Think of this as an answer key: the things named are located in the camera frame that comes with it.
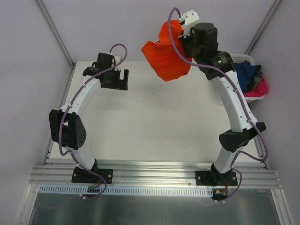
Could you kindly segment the orange t shirt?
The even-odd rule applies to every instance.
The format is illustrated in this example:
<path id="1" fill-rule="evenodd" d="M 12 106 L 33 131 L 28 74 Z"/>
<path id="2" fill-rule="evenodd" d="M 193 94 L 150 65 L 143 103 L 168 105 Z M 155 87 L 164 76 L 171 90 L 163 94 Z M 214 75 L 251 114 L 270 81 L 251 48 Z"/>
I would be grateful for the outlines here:
<path id="1" fill-rule="evenodd" d="M 184 62 L 175 52 L 168 33 L 168 22 L 165 22 L 156 42 L 148 41 L 142 48 L 146 60 L 164 81 L 171 81 L 187 75 L 191 65 Z"/>

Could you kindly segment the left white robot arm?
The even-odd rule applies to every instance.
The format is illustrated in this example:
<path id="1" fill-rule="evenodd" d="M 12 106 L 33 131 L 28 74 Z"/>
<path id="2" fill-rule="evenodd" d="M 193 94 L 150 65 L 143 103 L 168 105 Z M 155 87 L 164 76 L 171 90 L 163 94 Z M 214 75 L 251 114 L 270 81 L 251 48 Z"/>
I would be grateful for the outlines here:
<path id="1" fill-rule="evenodd" d="M 97 61 L 84 69 L 81 84 L 71 99 L 49 113 L 52 140 L 59 145 L 62 156 L 71 154 L 76 162 L 73 183 L 99 183 L 103 180 L 97 160 L 85 144 L 87 131 L 82 116 L 89 101 L 101 88 L 128 90 L 129 70 L 125 69 L 124 75 L 120 75 L 120 64 L 124 59 L 112 53 L 99 53 Z"/>

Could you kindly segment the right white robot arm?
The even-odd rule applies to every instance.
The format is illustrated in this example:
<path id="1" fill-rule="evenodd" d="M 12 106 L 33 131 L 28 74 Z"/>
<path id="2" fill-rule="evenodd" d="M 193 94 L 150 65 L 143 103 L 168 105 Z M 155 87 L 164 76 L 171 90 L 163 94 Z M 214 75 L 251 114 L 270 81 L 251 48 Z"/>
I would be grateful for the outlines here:
<path id="1" fill-rule="evenodd" d="M 219 135 L 220 153 L 209 171 L 197 171 L 196 182 L 206 186 L 233 185 L 232 165 L 243 148 L 266 129 L 252 114 L 243 96 L 233 59 L 218 49 L 218 30 L 209 22 L 183 26 L 180 41 L 186 57 L 192 57 L 218 92 L 230 122 Z"/>

